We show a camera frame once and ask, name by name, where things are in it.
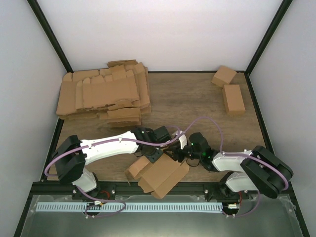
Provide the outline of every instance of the folded cardboard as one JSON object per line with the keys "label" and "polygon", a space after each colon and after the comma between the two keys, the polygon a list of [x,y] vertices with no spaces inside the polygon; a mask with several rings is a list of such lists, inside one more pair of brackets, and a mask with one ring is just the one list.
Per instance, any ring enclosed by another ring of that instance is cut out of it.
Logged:
{"label": "folded cardboard", "polygon": [[76,86],[72,73],[64,75],[60,87],[57,115],[66,116],[76,112]]}
{"label": "folded cardboard", "polygon": [[[141,124],[140,114],[151,112],[148,69],[136,60],[113,61],[108,66],[63,77],[56,112],[61,119],[98,116],[113,127]],[[108,118],[107,111],[124,108],[138,108],[140,114]]]}
{"label": "folded cardboard", "polygon": [[76,120],[76,119],[94,119],[97,117],[96,111],[78,112],[72,115],[59,116],[60,119]]}
{"label": "folded cardboard", "polygon": [[243,115],[245,113],[246,109],[239,85],[224,85],[223,97],[227,114]]}
{"label": "folded cardboard", "polygon": [[111,106],[121,100],[139,100],[136,83],[133,78],[105,82],[102,76],[83,80],[82,97],[83,109],[98,109],[99,107]]}
{"label": "folded cardboard", "polygon": [[135,106],[142,109],[142,114],[151,112],[150,107],[150,93],[149,93],[149,81],[148,81],[148,68],[145,68],[143,63],[137,63],[136,60],[121,60],[109,62],[108,66],[124,66],[126,76],[133,72],[135,83],[137,86],[137,92],[139,93],[140,104]]}
{"label": "folded cardboard", "polygon": [[132,164],[125,174],[130,180],[140,179],[138,185],[145,193],[150,193],[161,199],[189,172],[189,166],[174,161],[163,154],[155,163],[150,163],[146,157],[140,157]]}
{"label": "folded cardboard", "polygon": [[112,61],[108,62],[107,65],[109,68],[119,65],[136,65],[138,62],[135,59],[132,60],[120,60],[120,61]]}
{"label": "folded cardboard", "polygon": [[150,100],[147,89],[146,71],[143,63],[134,66],[134,74],[138,78],[140,108],[149,106]]}
{"label": "folded cardboard", "polygon": [[111,127],[141,125],[140,108],[123,108],[99,112],[99,119],[105,119]]}
{"label": "folded cardboard", "polygon": [[99,70],[76,71],[73,74],[73,81],[80,81],[85,78],[92,78],[100,75]]}
{"label": "folded cardboard", "polygon": [[220,87],[223,87],[224,85],[231,83],[236,73],[237,72],[235,72],[233,69],[221,66],[219,70],[215,73],[212,79],[212,83]]}
{"label": "folded cardboard", "polygon": [[111,122],[108,123],[110,127],[132,127],[132,126],[140,126],[142,123],[139,122]]}

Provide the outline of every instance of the white cable tray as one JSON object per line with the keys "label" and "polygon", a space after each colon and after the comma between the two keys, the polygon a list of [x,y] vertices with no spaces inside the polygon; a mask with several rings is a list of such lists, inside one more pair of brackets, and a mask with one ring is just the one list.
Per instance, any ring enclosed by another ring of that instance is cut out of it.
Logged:
{"label": "white cable tray", "polygon": [[[115,212],[122,208],[120,203],[107,203],[88,210]],[[84,212],[87,203],[83,202],[38,202],[37,212]],[[127,202],[123,212],[203,212],[222,213],[222,203],[214,202]]]}

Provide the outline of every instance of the stack of flattened cardboard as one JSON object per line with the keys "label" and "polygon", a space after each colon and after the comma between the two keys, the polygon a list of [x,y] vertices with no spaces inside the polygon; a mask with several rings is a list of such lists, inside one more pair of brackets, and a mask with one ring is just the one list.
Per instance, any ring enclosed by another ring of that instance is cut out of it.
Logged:
{"label": "stack of flattened cardboard", "polygon": [[105,119],[112,127],[141,125],[151,112],[148,69],[136,60],[109,62],[106,69],[67,73],[57,115]]}

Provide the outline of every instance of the black frame edge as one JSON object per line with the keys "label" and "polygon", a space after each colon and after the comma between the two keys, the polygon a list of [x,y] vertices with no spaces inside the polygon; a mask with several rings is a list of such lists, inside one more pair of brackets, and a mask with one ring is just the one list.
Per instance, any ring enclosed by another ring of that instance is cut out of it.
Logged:
{"label": "black frame edge", "polygon": [[256,64],[258,63],[262,53],[266,49],[270,39],[272,38],[274,32],[276,31],[277,27],[279,26],[283,16],[285,15],[286,11],[290,7],[293,0],[283,0],[280,7],[278,8],[272,22],[270,23],[270,26],[268,27],[265,35],[263,36],[255,54],[253,55],[246,72],[248,75],[250,75],[255,68]]}
{"label": "black frame edge", "polygon": [[59,140],[59,136],[60,136],[61,130],[63,128],[63,124],[64,124],[64,121],[59,118],[58,121],[57,121],[57,124],[56,124],[56,128],[55,128],[55,131],[54,131],[54,135],[53,135],[52,141],[51,141],[50,146],[49,146],[49,150],[48,150],[47,158],[46,158],[46,161],[45,161],[45,165],[44,165],[42,174],[40,176],[40,179],[43,180],[43,181],[47,180],[47,176],[44,174],[44,170],[45,170],[46,166],[51,162],[51,160],[53,158],[52,154],[53,154],[53,152],[55,152],[55,150],[57,148],[57,143],[58,143],[58,140]]}
{"label": "black frame edge", "polygon": [[37,17],[40,25],[42,26],[43,30],[45,31],[49,41],[51,42],[52,46],[54,47],[58,57],[60,58],[60,61],[64,65],[66,71],[68,73],[73,73],[73,69],[70,66],[68,59],[66,58],[66,55],[61,48],[55,34],[53,33],[53,30],[51,29],[46,17],[44,16],[43,11],[40,8],[40,5],[37,0],[28,0],[28,3],[33,10],[35,16]]}
{"label": "black frame edge", "polygon": [[270,152],[272,152],[274,154],[273,147],[272,147],[269,135],[268,135],[267,128],[266,128],[265,123],[264,123],[263,118],[262,118],[262,114],[261,114],[261,111],[260,111],[260,108],[259,108],[259,105],[258,105],[257,98],[255,96],[255,92],[254,92],[252,84],[251,84],[250,77],[247,75],[247,73],[245,73],[245,77],[246,77],[246,82],[247,82],[247,85],[248,85],[248,88],[249,88],[251,100],[252,100],[252,103],[253,103],[253,107],[255,108],[255,112],[256,112],[256,115],[257,115],[257,119],[258,119],[258,122],[259,122],[259,126],[260,126],[260,129],[261,129],[262,137],[263,137],[263,140],[265,142],[266,148]]}
{"label": "black frame edge", "polygon": [[[260,111],[260,108],[259,108],[259,105],[258,105],[258,101],[257,101],[257,98],[255,96],[255,93],[254,93],[254,90],[253,90],[253,87],[252,87],[252,84],[251,84],[251,80],[250,80],[250,77],[247,74],[247,72],[245,72],[245,77],[246,77],[246,82],[247,82],[247,85],[248,85],[248,88],[249,88],[249,92],[250,92],[251,100],[252,100],[252,103],[253,103],[253,107],[255,108],[255,112],[256,112],[257,119],[258,119],[258,122],[259,122],[259,126],[260,126],[260,129],[261,129],[262,137],[263,137],[263,140],[265,142],[265,146],[270,152],[272,152],[274,154],[274,151],[273,151],[273,148],[272,148],[272,144],[271,144],[268,132],[267,132],[267,128],[266,128],[265,123],[263,121],[262,114],[261,114],[261,111]],[[289,188],[287,190],[283,191],[282,194],[288,194],[290,196],[291,202],[296,207],[295,214],[296,214],[298,223],[300,225],[302,234],[303,234],[304,237],[310,237],[310,234],[308,232],[308,229],[307,229],[307,226],[306,226],[303,214],[301,212],[301,208],[300,208],[300,206],[298,204],[298,201],[297,201],[297,198],[295,196],[295,193],[294,193],[293,186],[292,186],[291,182],[289,183]]]}
{"label": "black frame edge", "polygon": [[28,212],[29,212],[29,209],[30,209],[30,206],[31,206],[31,202],[32,202],[32,197],[28,198],[26,200],[26,203],[25,203],[25,206],[23,208],[23,211],[22,211],[19,223],[18,223],[18,225],[17,225],[17,227],[15,229],[14,237],[20,237],[21,234],[22,234],[22,231],[23,231],[23,228],[24,228],[24,223],[25,223],[26,217],[28,215]]}

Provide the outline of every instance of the small cardboard box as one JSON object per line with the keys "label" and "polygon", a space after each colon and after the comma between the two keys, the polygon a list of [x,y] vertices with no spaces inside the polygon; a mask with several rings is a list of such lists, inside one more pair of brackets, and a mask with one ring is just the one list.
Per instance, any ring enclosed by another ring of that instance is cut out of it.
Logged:
{"label": "small cardboard box", "polygon": [[227,114],[243,115],[246,111],[239,85],[224,85],[224,104]]}
{"label": "small cardboard box", "polygon": [[129,180],[129,177],[140,179],[138,185],[145,193],[162,199],[186,176],[189,169],[185,162],[179,163],[163,154],[155,163],[150,163],[146,157],[140,157],[125,174]]}
{"label": "small cardboard box", "polygon": [[215,73],[212,79],[212,83],[220,87],[223,87],[224,85],[231,83],[236,73],[237,72],[235,72],[233,69],[221,66],[219,70]]}

